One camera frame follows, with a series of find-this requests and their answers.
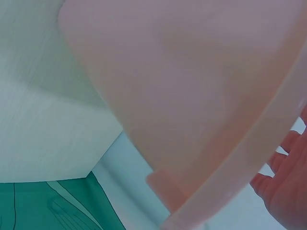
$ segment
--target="green curtain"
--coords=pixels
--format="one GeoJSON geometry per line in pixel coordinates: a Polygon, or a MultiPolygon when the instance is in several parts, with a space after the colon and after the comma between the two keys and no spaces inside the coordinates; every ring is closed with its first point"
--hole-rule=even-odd
{"type": "Polygon", "coordinates": [[[93,173],[86,178],[0,184],[0,230],[124,230],[93,173]]]}

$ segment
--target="pink plastic lid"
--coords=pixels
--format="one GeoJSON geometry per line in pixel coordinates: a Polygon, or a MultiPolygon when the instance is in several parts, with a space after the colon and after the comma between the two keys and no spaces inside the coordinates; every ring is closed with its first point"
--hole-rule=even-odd
{"type": "Polygon", "coordinates": [[[307,102],[304,0],[66,0],[75,56],[189,230],[233,198],[307,102]]]}

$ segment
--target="light blue wall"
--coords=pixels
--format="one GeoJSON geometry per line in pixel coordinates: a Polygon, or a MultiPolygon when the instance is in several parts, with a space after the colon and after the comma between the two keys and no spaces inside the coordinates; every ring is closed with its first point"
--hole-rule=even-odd
{"type": "MultiPolygon", "coordinates": [[[[301,119],[292,128],[300,133],[305,129],[301,119]]],[[[111,148],[102,157],[101,166],[110,174],[110,181],[116,182],[124,194],[135,204],[138,210],[148,218],[147,225],[158,225],[168,216],[168,211],[145,182],[145,177],[152,172],[146,161],[137,152],[125,134],[121,134],[111,148]]],[[[273,175],[267,165],[261,171],[273,175]]],[[[109,193],[108,182],[102,183],[109,193]]],[[[266,210],[263,201],[247,185],[225,208],[208,221],[207,230],[285,230],[266,210]]]]}

